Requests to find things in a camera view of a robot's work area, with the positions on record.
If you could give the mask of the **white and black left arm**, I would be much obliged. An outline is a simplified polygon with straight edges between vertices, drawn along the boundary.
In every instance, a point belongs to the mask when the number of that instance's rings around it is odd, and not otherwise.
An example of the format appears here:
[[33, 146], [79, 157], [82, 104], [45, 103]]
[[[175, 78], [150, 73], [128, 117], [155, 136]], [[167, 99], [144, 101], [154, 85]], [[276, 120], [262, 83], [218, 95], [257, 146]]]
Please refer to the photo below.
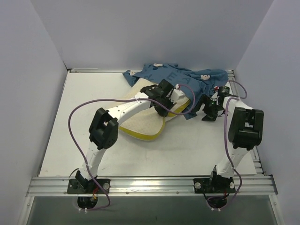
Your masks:
[[78, 187], [85, 193], [95, 187], [94, 179], [105, 151], [118, 139], [119, 126], [141, 111], [154, 108], [158, 115], [166, 117], [177, 101], [185, 96], [179, 85], [172, 86], [163, 79], [158, 85], [143, 87], [131, 99], [122, 100], [113, 108], [96, 110], [89, 127], [89, 149], [84, 154], [82, 168], [76, 173]]

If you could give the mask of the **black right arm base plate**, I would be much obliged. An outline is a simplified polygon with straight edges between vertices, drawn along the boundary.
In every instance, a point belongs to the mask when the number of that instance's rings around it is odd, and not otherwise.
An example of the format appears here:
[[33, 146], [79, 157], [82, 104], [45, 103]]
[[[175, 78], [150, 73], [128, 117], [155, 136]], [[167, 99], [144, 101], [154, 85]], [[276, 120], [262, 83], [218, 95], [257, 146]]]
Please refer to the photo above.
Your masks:
[[235, 193], [235, 184], [232, 178], [212, 180], [209, 178], [193, 179], [194, 192], [197, 194], [232, 194]]

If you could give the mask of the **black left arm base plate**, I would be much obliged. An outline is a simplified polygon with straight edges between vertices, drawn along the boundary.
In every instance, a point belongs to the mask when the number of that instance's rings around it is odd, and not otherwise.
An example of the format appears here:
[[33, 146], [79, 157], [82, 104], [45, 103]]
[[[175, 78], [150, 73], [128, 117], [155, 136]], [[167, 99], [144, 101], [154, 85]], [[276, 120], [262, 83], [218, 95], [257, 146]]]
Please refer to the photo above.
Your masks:
[[[100, 184], [106, 193], [109, 193], [110, 179], [96, 178], [96, 181]], [[86, 188], [83, 188], [76, 179], [70, 179], [67, 187], [67, 193], [72, 195], [83, 194], [104, 194], [104, 192], [98, 187], [98, 185], [90, 180]]]

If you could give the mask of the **cream pillow with yellow edge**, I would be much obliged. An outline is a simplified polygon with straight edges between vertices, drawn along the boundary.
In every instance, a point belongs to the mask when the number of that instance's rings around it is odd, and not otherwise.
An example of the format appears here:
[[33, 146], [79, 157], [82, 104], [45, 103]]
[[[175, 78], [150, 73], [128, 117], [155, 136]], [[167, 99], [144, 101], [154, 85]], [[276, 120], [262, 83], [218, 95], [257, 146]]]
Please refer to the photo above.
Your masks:
[[[140, 78], [131, 88], [131, 90], [121, 97], [122, 100], [130, 99], [140, 91], [142, 87], [150, 86], [155, 83], [146, 79]], [[184, 97], [180, 99], [171, 111], [176, 113], [183, 112], [192, 101]], [[163, 132], [165, 123], [177, 115], [168, 113], [167, 117], [161, 117], [156, 110], [152, 107], [150, 109], [139, 112], [126, 120], [119, 126], [119, 131], [140, 140], [150, 141], [153, 140]]]

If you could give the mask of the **blue cartoon print pillowcase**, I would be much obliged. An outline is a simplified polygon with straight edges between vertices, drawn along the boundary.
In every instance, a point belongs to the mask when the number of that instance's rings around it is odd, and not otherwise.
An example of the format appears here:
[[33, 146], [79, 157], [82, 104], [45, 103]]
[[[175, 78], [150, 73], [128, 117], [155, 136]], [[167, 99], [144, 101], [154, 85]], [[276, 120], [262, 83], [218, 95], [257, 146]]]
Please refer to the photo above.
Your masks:
[[187, 68], [179, 67], [178, 64], [152, 63], [145, 64], [140, 72], [127, 70], [123, 73], [130, 86], [133, 86], [140, 79], [148, 80], [158, 84], [165, 79], [173, 86], [176, 84], [185, 84], [181, 90], [186, 97], [198, 103], [203, 94], [212, 96], [213, 88], [225, 86], [228, 80], [228, 74], [221, 69], [205, 69], [193, 71]]

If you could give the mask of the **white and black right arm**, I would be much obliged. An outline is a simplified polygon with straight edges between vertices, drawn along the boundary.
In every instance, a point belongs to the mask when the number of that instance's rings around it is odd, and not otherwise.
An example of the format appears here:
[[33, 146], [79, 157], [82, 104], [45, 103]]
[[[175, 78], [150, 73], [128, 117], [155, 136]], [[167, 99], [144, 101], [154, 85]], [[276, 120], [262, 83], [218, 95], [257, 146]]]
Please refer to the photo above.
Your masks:
[[209, 189], [218, 192], [223, 187], [233, 188], [236, 167], [262, 141], [264, 112], [246, 105], [241, 97], [230, 94], [227, 86], [217, 88], [216, 100], [203, 94], [198, 105], [204, 105], [203, 121], [215, 121], [219, 111], [225, 115], [225, 155], [208, 179]]

